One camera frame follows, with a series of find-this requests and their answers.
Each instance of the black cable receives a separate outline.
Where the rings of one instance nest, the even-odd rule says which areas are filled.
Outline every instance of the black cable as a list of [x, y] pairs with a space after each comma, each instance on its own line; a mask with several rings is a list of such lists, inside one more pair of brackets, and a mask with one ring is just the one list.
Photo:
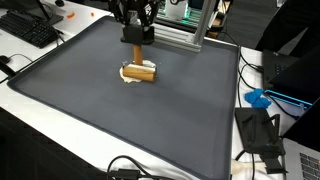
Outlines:
[[28, 58], [27, 56], [25, 56], [25, 55], [23, 55], [23, 54], [14, 54], [14, 55], [10, 56], [9, 59], [11, 59], [11, 58], [14, 57], [14, 56], [22, 56], [22, 57], [28, 59], [30, 62], [33, 62], [30, 58]]
[[57, 47], [59, 47], [60, 45], [59, 45], [59, 37], [60, 37], [60, 35], [59, 35], [59, 33], [58, 33], [58, 31], [52, 26], [52, 28], [53, 28], [53, 30], [54, 30], [54, 33], [56, 33], [56, 35], [57, 35], [57, 38], [56, 38], [56, 43], [57, 43]]
[[234, 160], [239, 161], [239, 159], [241, 158], [241, 156], [242, 156], [245, 152], [246, 152], [245, 150], [242, 150], [242, 151], [236, 156], [236, 158], [235, 158]]
[[113, 164], [116, 160], [118, 160], [118, 159], [128, 159], [128, 160], [131, 161], [137, 168], [139, 168], [144, 174], [151, 176], [151, 174], [148, 173], [146, 170], [144, 170], [144, 169], [139, 165], [139, 163], [138, 163], [135, 159], [133, 159], [133, 158], [130, 157], [130, 156], [126, 156], [126, 155], [121, 155], [121, 156], [115, 157], [115, 158], [109, 163], [107, 172], [110, 172], [110, 169], [111, 169], [112, 164]]
[[3, 82], [5, 82], [6, 80], [8, 80], [8, 77], [6, 77], [4, 80], [0, 81], [0, 84], [2, 84]]
[[146, 170], [144, 170], [144, 169], [140, 166], [140, 164], [139, 164], [135, 159], [133, 159], [133, 158], [130, 157], [130, 156], [126, 156], [126, 155], [121, 155], [121, 156], [115, 157], [115, 158], [109, 163], [108, 169], [107, 169], [107, 173], [110, 172], [112, 164], [113, 164], [116, 160], [122, 159], [122, 158], [131, 161], [140, 171], [142, 171], [142, 172], [145, 174], [145, 175], [140, 175], [141, 178], [152, 178], [152, 179], [156, 179], [156, 180], [158, 180], [158, 179], [173, 180], [173, 179], [168, 178], [168, 177], [153, 176], [153, 175], [151, 175], [151, 174], [148, 173]]
[[292, 117], [292, 118], [295, 119], [295, 120], [298, 120], [298, 119], [300, 118], [299, 116], [292, 115], [292, 114], [288, 113], [286, 110], [284, 110], [283, 107], [282, 107], [275, 99], [273, 99], [272, 97], [270, 97], [267, 93], [263, 93], [263, 95], [264, 95], [265, 97], [268, 97], [269, 99], [271, 99], [271, 100], [279, 107], [279, 109], [280, 109], [283, 113], [285, 113], [286, 115]]
[[163, 177], [163, 176], [153, 176], [153, 175], [141, 175], [141, 178], [151, 178], [151, 179], [163, 179], [163, 180], [174, 180], [171, 178]]
[[238, 69], [238, 73], [239, 73], [239, 78], [241, 78], [241, 80], [244, 82], [244, 84], [246, 85], [246, 86], [248, 86], [250, 89], [256, 89], [255, 87], [253, 87], [253, 86], [250, 86], [248, 83], [247, 83], [247, 81], [243, 78], [243, 76], [242, 76], [242, 72], [243, 72], [243, 70], [244, 70], [244, 68], [246, 67], [246, 66], [249, 66], [250, 64], [245, 64], [243, 67], [242, 67], [242, 69], [241, 69], [241, 71], [239, 72], [239, 69]]
[[255, 167], [255, 163], [254, 163], [253, 154], [251, 154], [251, 156], [252, 156], [252, 180], [254, 180], [254, 176], [255, 176], [255, 173], [256, 173], [256, 167]]
[[238, 43], [230, 36], [229, 33], [227, 33], [227, 32], [220, 32], [220, 33], [226, 34], [226, 35], [233, 41], [233, 43], [234, 43], [235, 45], [239, 46]]
[[241, 105], [241, 99], [240, 99], [240, 75], [239, 75], [239, 79], [238, 79], [238, 101], [239, 101], [239, 107], [242, 108], [242, 105]]
[[[224, 14], [227, 14], [227, 5], [226, 5], [226, 1], [222, 0], [223, 6], [224, 6]], [[226, 24], [225, 24], [225, 31], [226, 33], [228, 33], [228, 18], [226, 19]], [[224, 41], [224, 39], [226, 38], [227, 34], [224, 34], [224, 37], [222, 38], [222, 41]]]
[[260, 73], [263, 73], [263, 67], [262, 67], [262, 66], [258, 66], [258, 65], [255, 65], [255, 64], [250, 64], [250, 63], [248, 63], [248, 61], [243, 57], [243, 54], [242, 54], [242, 52], [241, 52], [241, 47], [240, 47], [240, 57], [241, 57], [241, 59], [244, 61], [244, 63], [249, 64], [249, 66], [250, 66], [252, 69], [254, 69], [254, 70], [256, 70], [256, 71], [258, 71], [258, 72], [260, 72]]

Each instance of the monitor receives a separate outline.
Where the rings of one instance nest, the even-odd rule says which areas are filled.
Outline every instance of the monitor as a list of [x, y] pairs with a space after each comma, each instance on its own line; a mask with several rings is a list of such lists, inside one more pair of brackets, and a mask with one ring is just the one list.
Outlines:
[[0, 8], [26, 11], [43, 19], [50, 25], [63, 19], [63, 16], [55, 14], [49, 5], [42, 4], [40, 0], [1, 0]]

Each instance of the keyboard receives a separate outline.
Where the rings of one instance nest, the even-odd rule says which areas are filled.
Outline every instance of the keyboard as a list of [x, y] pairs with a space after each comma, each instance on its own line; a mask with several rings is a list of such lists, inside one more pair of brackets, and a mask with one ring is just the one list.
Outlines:
[[43, 48], [58, 38], [56, 30], [23, 11], [9, 10], [0, 17], [0, 29], [36, 47]]
[[280, 74], [285, 69], [286, 69], [286, 66], [275, 64], [276, 75]]
[[303, 178], [307, 180], [320, 179], [319, 160], [303, 153], [300, 153]]

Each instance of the computer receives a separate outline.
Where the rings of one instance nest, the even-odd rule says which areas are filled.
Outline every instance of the computer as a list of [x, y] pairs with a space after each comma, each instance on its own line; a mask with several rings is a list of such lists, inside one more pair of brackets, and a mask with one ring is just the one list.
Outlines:
[[50, 25], [63, 19], [63, 16], [55, 14], [49, 6], [43, 5], [40, 0], [1, 0], [0, 8], [28, 12]]
[[299, 58], [262, 53], [263, 87], [272, 98], [309, 108], [320, 96], [320, 46]]
[[61, 21], [63, 16], [56, 15], [50, 6], [43, 5], [40, 0], [2, 0], [0, 8], [8, 9], [7, 14], [0, 17], [0, 29], [13, 36], [39, 48], [58, 39], [58, 31], [52, 24]]
[[320, 178], [320, 98], [283, 135], [286, 179]]

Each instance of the table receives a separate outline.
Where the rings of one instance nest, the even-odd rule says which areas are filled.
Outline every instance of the table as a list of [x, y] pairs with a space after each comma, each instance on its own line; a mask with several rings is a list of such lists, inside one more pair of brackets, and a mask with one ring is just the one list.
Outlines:
[[[54, 0], [45, 1], [47, 4], [52, 6], [56, 12], [63, 15], [65, 19], [57, 23], [55, 28], [61, 30], [65, 35], [66, 40], [72, 38], [95, 20], [102, 16], [110, 15], [107, 11], [98, 10], [95, 8], [86, 7], [83, 5], [74, 4], [65, 1], [65, 6], [62, 8], [57, 8], [54, 6]], [[66, 15], [75, 13], [75, 17], [67, 19]], [[0, 15], [4, 14], [4, 10], [0, 10]], [[47, 52], [51, 51], [56, 47], [55, 43], [50, 44], [44, 49], [38, 49], [29, 45], [3, 31], [0, 31], [0, 41], [6, 42], [0, 45], [0, 54], [10, 56], [16, 53], [20, 53], [28, 56], [32, 60], [45, 55]], [[243, 56], [253, 64], [261, 64], [261, 53], [250, 50], [247, 48], [242, 48]], [[12, 61], [8, 64], [14, 70], [18, 70], [30, 62], [23, 57], [15, 56]], [[262, 87], [261, 75], [250, 68], [246, 68], [243, 72], [244, 78], [247, 82], [254, 87]], [[0, 81], [5, 79], [6, 76], [0, 72]], [[243, 83], [240, 86], [240, 93], [244, 95], [249, 92]], [[59, 111], [51, 109], [41, 103], [33, 101], [21, 94], [12, 91], [6, 83], [0, 84], [0, 106], [6, 111], [12, 113], [17, 118], [21, 119], [25, 123], [29, 124], [33, 128], [37, 129], [41, 133], [45, 134], [52, 140], [58, 142], [60, 145], [64, 146], [66, 149], [70, 150], [74, 154], [78, 155], [82, 159], [91, 163], [92, 165], [105, 170], [109, 162], [118, 155], [128, 155], [139, 162], [143, 163], [151, 174], [154, 175], [164, 175], [175, 179], [197, 179], [191, 174], [184, 172], [176, 167], [168, 164], [167, 162], [152, 156], [140, 149], [135, 148], [125, 142], [119, 141], [118, 139], [110, 136], [100, 130], [97, 130], [87, 124], [84, 124], [72, 117], [69, 117]], [[243, 101], [242, 105], [249, 107], [250, 105]], [[301, 113], [298, 108], [292, 107], [290, 105], [281, 105], [288, 109], [290, 113], [299, 114]], [[279, 112], [276, 106], [271, 106], [269, 109], [269, 114], [273, 115], [275, 113], [280, 113], [282, 120], [280, 131], [284, 132], [290, 125], [294, 122], [288, 116]], [[237, 154], [243, 149], [242, 143], [239, 137], [239, 132], [234, 123], [233, 126], [233, 145], [232, 145], [232, 158], [235, 158]], [[250, 162], [251, 155], [245, 154], [241, 161]], [[117, 168], [132, 168], [132, 164], [126, 160], [116, 161], [114, 167]], [[246, 170], [240, 174], [237, 174], [233, 179], [249, 179], [251, 178], [252, 171]], [[282, 179], [282, 175], [266, 175], [265, 172], [257, 171], [257, 179]]]

